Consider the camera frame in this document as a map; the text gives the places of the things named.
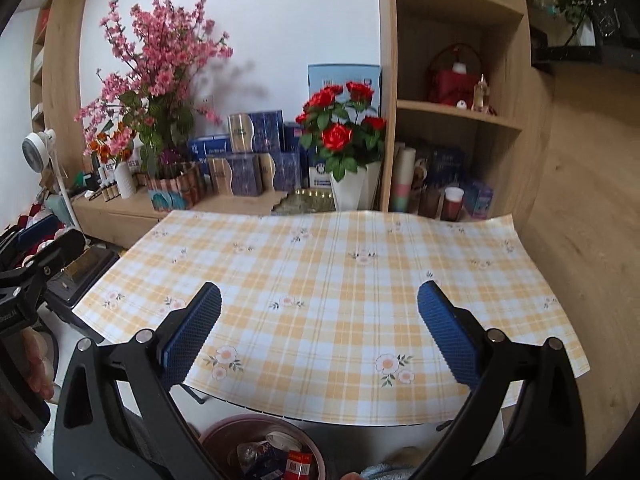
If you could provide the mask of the person left hand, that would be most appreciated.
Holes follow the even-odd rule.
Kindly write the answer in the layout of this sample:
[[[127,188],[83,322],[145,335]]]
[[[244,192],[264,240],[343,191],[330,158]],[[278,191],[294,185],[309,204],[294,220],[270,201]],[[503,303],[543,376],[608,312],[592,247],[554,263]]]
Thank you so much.
[[[54,397],[54,373],[47,357],[47,341],[33,328],[25,328],[21,335],[28,364],[28,371],[24,374],[26,382],[43,400],[51,401]]]

